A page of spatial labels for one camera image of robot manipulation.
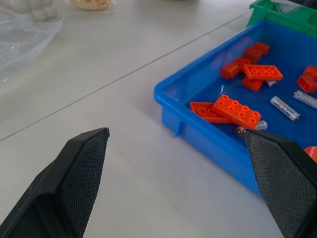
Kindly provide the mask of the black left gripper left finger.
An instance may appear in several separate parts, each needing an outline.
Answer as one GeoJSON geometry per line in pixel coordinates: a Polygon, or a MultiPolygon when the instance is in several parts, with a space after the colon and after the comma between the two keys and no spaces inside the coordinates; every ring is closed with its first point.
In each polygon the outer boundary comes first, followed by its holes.
{"type": "Polygon", "coordinates": [[[2,238],[83,237],[101,182],[107,127],[68,140],[0,226],[2,238]]]}

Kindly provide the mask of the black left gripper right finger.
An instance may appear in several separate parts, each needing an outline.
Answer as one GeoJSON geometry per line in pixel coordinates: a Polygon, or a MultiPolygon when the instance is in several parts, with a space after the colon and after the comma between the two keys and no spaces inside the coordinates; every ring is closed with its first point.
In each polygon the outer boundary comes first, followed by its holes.
{"type": "Polygon", "coordinates": [[[302,147],[265,131],[243,133],[259,191],[285,238],[317,236],[317,164],[302,147]]]}

